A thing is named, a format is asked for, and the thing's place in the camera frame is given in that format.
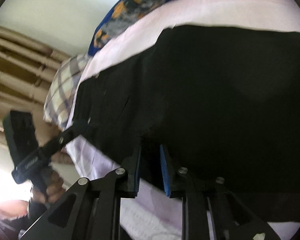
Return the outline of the person's left hand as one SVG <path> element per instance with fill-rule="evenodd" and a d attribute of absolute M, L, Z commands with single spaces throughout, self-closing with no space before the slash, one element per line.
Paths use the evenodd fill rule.
<path fill-rule="evenodd" d="M 59 128 L 56 125 L 44 122 L 43 124 L 35 124 L 35 126 L 36 137 L 40 145 L 44 145 L 59 134 Z M 52 156 L 52 162 L 58 164 L 74 164 L 65 148 L 62 148 Z M 50 172 L 50 174 L 51 176 L 46 184 L 47 188 L 45 193 L 42 193 L 37 187 L 32 186 L 32 196 L 28 204 L 28 218 L 30 220 L 37 220 L 47 210 L 46 204 L 55 203 L 65 193 L 63 178 L 55 170 Z"/>

